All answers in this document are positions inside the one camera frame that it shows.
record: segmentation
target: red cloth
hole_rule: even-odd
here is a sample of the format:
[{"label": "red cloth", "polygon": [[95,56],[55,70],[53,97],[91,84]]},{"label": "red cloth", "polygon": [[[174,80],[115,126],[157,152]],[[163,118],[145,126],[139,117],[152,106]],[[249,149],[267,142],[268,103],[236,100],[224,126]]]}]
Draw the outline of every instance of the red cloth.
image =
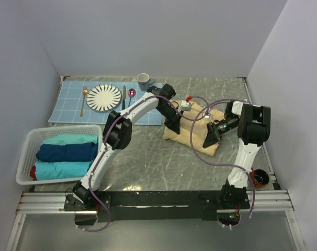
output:
[{"label": "red cloth", "polygon": [[31,168],[31,171],[29,172],[29,176],[33,178],[33,180],[37,180],[37,177],[35,176],[36,167],[35,165]]}]

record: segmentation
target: turquoise cloth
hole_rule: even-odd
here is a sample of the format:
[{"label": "turquoise cloth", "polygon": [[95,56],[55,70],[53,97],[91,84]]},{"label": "turquoise cloth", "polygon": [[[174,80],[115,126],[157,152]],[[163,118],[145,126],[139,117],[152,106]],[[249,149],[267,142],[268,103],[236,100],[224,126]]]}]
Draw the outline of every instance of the turquoise cloth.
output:
[{"label": "turquoise cloth", "polygon": [[37,180],[83,177],[90,168],[90,162],[35,162]]},{"label": "turquoise cloth", "polygon": [[84,144],[93,142],[98,143],[98,137],[88,134],[60,134],[55,137],[45,139],[43,144],[50,145],[70,145],[70,144]]}]

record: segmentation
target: spoon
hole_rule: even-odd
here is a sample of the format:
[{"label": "spoon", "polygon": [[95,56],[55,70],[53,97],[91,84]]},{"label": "spoon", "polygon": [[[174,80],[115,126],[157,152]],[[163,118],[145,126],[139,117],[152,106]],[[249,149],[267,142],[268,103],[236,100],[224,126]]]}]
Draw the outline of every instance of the spoon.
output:
[{"label": "spoon", "polygon": [[128,96],[130,97],[129,102],[128,102],[128,107],[131,105],[131,99],[134,97],[136,94],[135,90],[133,88],[129,89],[128,91]]}]

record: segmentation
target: black and white plate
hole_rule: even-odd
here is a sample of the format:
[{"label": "black and white plate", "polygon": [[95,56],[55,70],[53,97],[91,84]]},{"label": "black and white plate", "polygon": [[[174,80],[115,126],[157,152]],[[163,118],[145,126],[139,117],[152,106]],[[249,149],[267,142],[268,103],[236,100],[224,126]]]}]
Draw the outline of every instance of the black and white plate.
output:
[{"label": "black and white plate", "polygon": [[101,84],[93,87],[86,95],[87,105],[96,111],[109,111],[121,101],[121,91],[114,85]]}]

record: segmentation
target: dark blue cloth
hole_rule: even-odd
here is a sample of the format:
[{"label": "dark blue cloth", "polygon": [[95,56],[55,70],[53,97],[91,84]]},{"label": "dark blue cloth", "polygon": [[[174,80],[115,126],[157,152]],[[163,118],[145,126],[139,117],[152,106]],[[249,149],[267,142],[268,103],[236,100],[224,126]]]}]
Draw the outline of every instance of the dark blue cloth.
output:
[{"label": "dark blue cloth", "polygon": [[98,151],[98,144],[50,145],[42,144],[36,158],[42,162],[88,162]]}]

